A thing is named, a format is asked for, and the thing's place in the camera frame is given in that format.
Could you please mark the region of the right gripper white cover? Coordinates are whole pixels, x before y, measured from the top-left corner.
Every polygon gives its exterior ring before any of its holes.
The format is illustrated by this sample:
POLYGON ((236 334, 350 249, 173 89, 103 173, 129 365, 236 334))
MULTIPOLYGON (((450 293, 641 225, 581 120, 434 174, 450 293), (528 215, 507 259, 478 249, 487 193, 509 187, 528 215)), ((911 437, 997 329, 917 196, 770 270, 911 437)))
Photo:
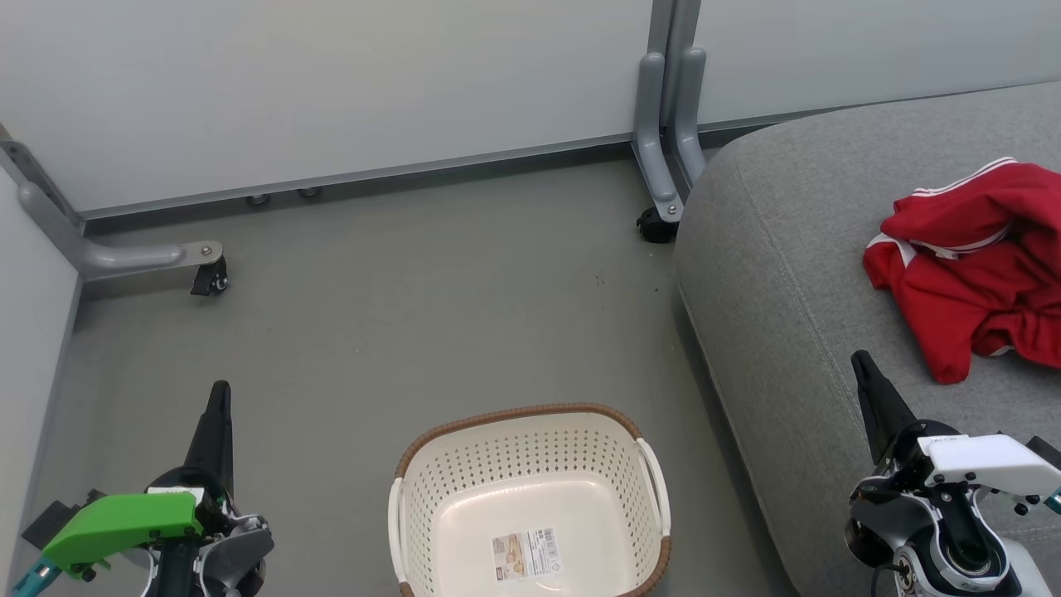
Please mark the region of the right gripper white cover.
POLYGON ((870 475, 871 491, 927 496, 939 490, 985 488, 1016 499, 1059 494, 1058 460, 1047 457, 1050 445, 1034 450, 1007 434, 939 434, 947 427, 914 423, 912 409, 865 349, 853 352, 851 365, 865 437, 873 464, 879 464, 870 475))

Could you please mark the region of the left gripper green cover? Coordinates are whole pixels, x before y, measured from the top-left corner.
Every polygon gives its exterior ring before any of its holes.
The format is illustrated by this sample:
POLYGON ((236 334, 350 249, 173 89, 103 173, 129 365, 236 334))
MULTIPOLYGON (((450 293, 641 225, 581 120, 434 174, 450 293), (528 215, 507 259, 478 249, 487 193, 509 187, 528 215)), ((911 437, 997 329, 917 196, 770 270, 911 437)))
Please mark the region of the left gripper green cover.
POLYGON ((204 540, 229 529, 234 512, 234 426, 231 386, 215 381, 182 466, 142 493, 98 496, 54 517, 44 558, 79 575, 111 556, 178 539, 204 540))

